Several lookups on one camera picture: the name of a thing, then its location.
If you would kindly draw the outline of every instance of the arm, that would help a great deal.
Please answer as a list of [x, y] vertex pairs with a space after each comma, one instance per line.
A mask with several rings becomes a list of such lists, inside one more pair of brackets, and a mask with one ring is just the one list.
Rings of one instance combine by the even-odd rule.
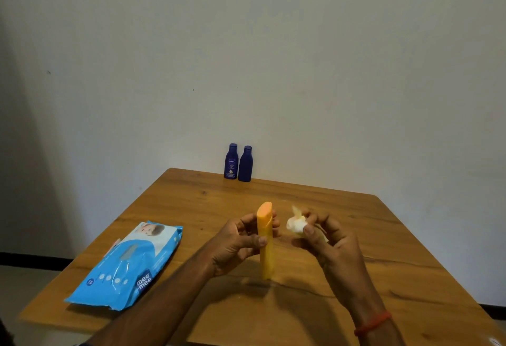
[[[273, 221], [279, 236], [279, 221]], [[136, 305], [99, 330], [90, 346], [164, 346], [176, 331], [206, 282], [224, 275], [267, 244], [256, 234], [256, 216], [230, 220], [215, 237], [169, 279], [151, 289]]]
[[[307, 225], [305, 239], [293, 240], [295, 247], [308, 250], [318, 259], [325, 277], [339, 302], [350, 312], [355, 327], [370, 323], [385, 311], [385, 305], [365, 267], [362, 251], [354, 233], [344, 231], [339, 222], [329, 216], [319, 217], [304, 211]], [[315, 229], [318, 223], [328, 243]], [[361, 346], [405, 346], [402, 335], [393, 320], [387, 320], [376, 329], [359, 337]]]

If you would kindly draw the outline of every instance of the mee mee logo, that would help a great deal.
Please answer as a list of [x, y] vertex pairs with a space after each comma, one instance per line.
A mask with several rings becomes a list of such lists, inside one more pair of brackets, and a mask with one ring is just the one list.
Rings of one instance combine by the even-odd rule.
[[151, 272], [149, 269], [145, 269], [139, 279], [137, 279], [136, 287], [139, 289], [139, 291], [142, 291], [147, 285], [151, 283], [153, 280], [153, 276], [151, 275]]

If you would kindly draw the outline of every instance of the wooden table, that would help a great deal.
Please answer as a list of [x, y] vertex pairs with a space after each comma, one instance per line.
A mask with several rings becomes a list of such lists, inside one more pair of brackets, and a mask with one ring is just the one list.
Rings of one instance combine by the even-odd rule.
[[425, 247], [376, 197], [264, 180], [169, 169], [98, 236], [21, 313], [24, 321], [94, 332], [117, 313], [63, 299], [111, 247], [140, 221], [182, 225], [183, 239], [161, 279], [170, 276], [230, 218], [271, 201], [281, 221], [272, 281], [259, 260], [245, 261], [200, 293], [171, 344], [223, 346], [356, 345], [349, 314], [332, 295], [316, 260], [291, 246], [292, 205], [331, 213], [355, 230], [367, 269], [408, 345], [506, 346], [501, 330]]

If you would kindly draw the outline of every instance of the red bracelet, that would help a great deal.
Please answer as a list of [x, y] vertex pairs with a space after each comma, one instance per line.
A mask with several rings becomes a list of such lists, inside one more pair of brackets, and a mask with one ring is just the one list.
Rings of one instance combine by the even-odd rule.
[[369, 321], [369, 323], [366, 323], [363, 326], [360, 326], [359, 328], [355, 329], [355, 335], [357, 337], [364, 335], [366, 333], [369, 333], [369, 331], [376, 329], [379, 325], [381, 325], [384, 321], [390, 319], [392, 317], [392, 314], [390, 314], [389, 311], [385, 310], [381, 314], [377, 315], [373, 319]]

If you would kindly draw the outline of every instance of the person's left arm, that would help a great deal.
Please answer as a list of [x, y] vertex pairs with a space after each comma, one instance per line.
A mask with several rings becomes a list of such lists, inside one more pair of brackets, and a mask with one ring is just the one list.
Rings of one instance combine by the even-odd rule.
[[[279, 221], [273, 220], [279, 236]], [[267, 244], [256, 230], [256, 216], [230, 220], [174, 274], [136, 305], [94, 334], [90, 346], [164, 346], [193, 301], [212, 277], [224, 275]]]

